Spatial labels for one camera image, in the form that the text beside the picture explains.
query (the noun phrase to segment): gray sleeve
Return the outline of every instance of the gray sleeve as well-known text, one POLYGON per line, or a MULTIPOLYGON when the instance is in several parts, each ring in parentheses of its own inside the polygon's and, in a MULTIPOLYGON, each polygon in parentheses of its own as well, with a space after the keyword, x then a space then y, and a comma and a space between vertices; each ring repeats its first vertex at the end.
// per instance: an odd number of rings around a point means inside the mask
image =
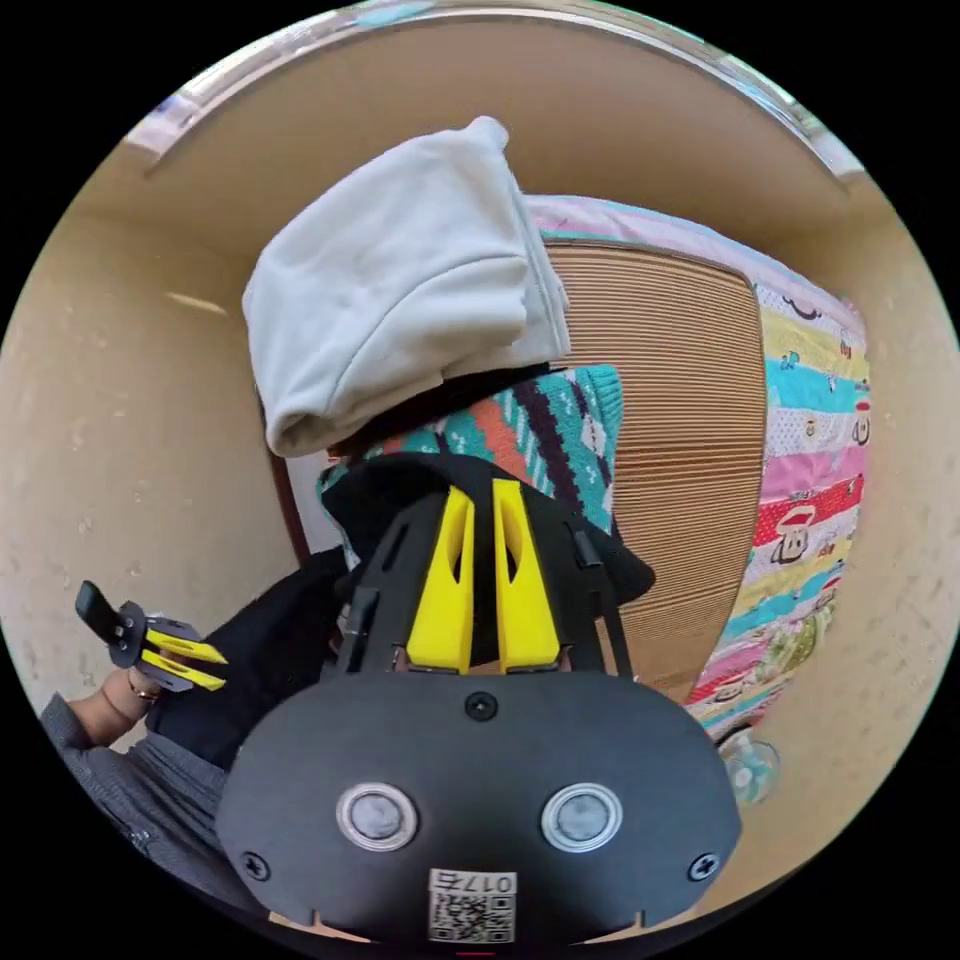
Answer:
POLYGON ((53 695, 40 714, 40 725, 84 792, 119 821, 117 825, 121 829, 127 829, 130 811, 124 795, 127 760, 123 754, 96 746, 59 693, 53 695))

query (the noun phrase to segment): hand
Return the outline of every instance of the hand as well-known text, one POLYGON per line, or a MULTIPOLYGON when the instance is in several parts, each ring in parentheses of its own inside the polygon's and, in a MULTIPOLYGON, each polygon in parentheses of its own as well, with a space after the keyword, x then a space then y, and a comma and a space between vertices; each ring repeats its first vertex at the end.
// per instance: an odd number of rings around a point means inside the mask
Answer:
POLYGON ((130 681, 130 688, 138 696, 144 694, 144 699, 156 699, 163 692, 163 687, 155 680, 144 676, 136 667, 127 669, 127 678, 130 681))

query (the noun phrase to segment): sticker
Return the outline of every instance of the sticker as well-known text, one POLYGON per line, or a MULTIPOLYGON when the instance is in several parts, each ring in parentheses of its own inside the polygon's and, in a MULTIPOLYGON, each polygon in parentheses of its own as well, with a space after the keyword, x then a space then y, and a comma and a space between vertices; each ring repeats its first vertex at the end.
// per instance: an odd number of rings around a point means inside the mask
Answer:
POLYGON ((430 937, 434 943, 513 943, 515 873, 430 871, 430 937))

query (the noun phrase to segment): person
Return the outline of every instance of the person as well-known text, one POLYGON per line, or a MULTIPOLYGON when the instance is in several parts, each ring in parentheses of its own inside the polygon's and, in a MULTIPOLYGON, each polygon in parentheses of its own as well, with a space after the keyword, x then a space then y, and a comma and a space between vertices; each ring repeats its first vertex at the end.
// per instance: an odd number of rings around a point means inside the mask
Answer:
POLYGON ((114 669, 88 697, 55 694, 40 722, 87 796, 150 861, 216 901, 267 918, 223 853, 215 817, 247 735, 273 707, 316 683, 336 650, 349 576, 337 547, 313 555, 208 638, 226 684, 170 694, 114 669), (126 753, 112 744, 145 720, 126 753))
MULTIPOLYGON (((374 418, 338 446, 339 463, 318 482, 345 547, 314 554, 208 638, 228 661, 226 685, 160 693, 134 668, 112 671, 81 700, 56 694, 40 719, 64 763, 152 862, 218 902, 268 916, 220 846, 217 807, 256 724, 316 683, 335 656, 337 618, 362 570, 356 561, 372 553, 397 509, 441 483, 423 463, 389 477, 369 468, 387 453, 400 461, 477 457, 565 501, 619 541, 612 489, 622 403, 612 367, 541 365, 456 378, 374 418), (141 719, 145 737, 125 754, 111 749, 141 719)), ((489 602, 490 584, 476 587, 476 602, 489 602)), ((475 636, 474 654, 473 667, 489 668, 495 636, 475 636)))

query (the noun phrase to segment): screw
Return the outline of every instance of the screw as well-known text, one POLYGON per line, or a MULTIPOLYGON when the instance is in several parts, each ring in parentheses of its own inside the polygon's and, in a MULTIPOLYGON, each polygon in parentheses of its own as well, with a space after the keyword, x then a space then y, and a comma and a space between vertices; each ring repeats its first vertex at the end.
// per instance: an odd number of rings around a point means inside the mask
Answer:
POLYGON ((497 699, 482 691, 471 693, 467 697, 463 709, 471 720, 483 723, 485 720, 492 720, 497 715, 497 699))
POLYGON ((687 874, 694 883, 699 883, 701 880, 712 877, 719 866, 720 858, 716 854, 705 853, 693 861, 687 874))
POLYGON ((267 866, 267 861, 264 860, 260 854, 247 851, 243 855, 242 862, 244 872, 252 880, 258 880, 260 883, 263 883, 264 880, 270 879, 270 868, 267 866))

